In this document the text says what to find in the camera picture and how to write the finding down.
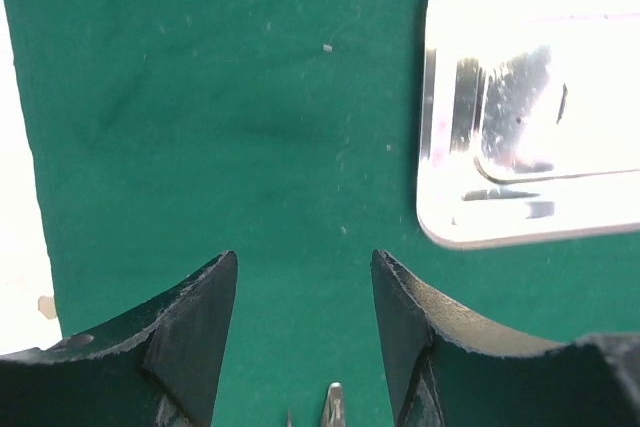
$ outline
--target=green cloth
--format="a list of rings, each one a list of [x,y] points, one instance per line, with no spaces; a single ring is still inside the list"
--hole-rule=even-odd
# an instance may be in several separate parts
[[[350,425],[391,424],[374,248],[532,334],[639,328],[635,235],[451,252],[421,232],[426,0],[5,3],[64,333],[238,253],[215,424],[316,425],[332,381]]]

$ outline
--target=stainless steel tray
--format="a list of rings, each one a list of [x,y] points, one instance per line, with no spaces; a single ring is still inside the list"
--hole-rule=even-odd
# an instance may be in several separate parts
[[[454,248],[640,225],[640,0],[429,0],[417,212]]]

